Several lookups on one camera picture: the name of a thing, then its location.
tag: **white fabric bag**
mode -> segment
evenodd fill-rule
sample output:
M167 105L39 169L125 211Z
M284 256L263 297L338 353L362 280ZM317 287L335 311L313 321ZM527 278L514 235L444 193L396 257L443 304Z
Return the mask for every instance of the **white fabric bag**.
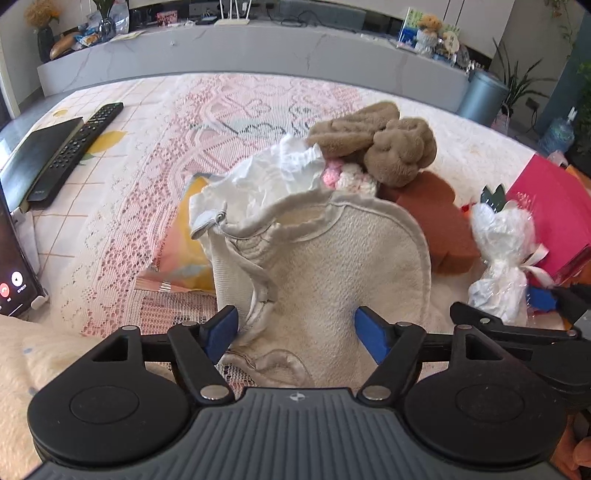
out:
M228 204L229 221L238 222L288 195L318 189L326 162L318 145L308 148L306 141L284 136L252 157L245 158L228 174L207 185L189 199L189 223L200 225ZM203 251L211 260L207 237Z
M375 363L355 334L367 305L391 323L426 325L431 267L416 221L396 204L312 190L238 223L222 210L207 232L217 305L235 305L239 334L222 363L262 387L357 390Z

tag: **pink lace pattern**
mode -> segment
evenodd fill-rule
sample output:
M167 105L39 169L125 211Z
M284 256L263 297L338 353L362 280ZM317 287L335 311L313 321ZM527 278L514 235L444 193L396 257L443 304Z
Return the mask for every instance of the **pink lace pattern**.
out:
M363 103L360 89L293 77L187 74L165 84L174 101L162 92L160 101L150 101L153 93L142 101L154 120L130 129L127 158L53 298L55 326L105 337L122 325L150 334L187 318L209 318L213 297L134 289L187 180L196 172L224 173L286 133L303 137L316 121Z

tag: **gray marble countertop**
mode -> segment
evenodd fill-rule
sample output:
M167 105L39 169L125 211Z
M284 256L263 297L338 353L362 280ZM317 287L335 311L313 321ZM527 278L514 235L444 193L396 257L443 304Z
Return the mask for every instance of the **gray marble countertop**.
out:
M38 68L46 96L130 78L187 72L271 73L355 85L455 112L462 70L396 48L388 39L328 27L180 25L146 29Z

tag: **phone screen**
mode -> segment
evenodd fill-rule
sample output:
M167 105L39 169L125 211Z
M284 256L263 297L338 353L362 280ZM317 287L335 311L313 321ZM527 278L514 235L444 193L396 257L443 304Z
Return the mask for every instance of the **phone screen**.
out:
M0 314L18 316L28 310L40 294L43 289L18 244L0 187Z

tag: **figurine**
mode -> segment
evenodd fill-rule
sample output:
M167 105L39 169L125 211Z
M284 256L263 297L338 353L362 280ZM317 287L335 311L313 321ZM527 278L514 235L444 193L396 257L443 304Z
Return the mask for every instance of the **figurine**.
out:
M417 26L417 44L414 46L414 50L419 55L431 58L439 40L437 32L441 29L443 23L435 15L423 14Z

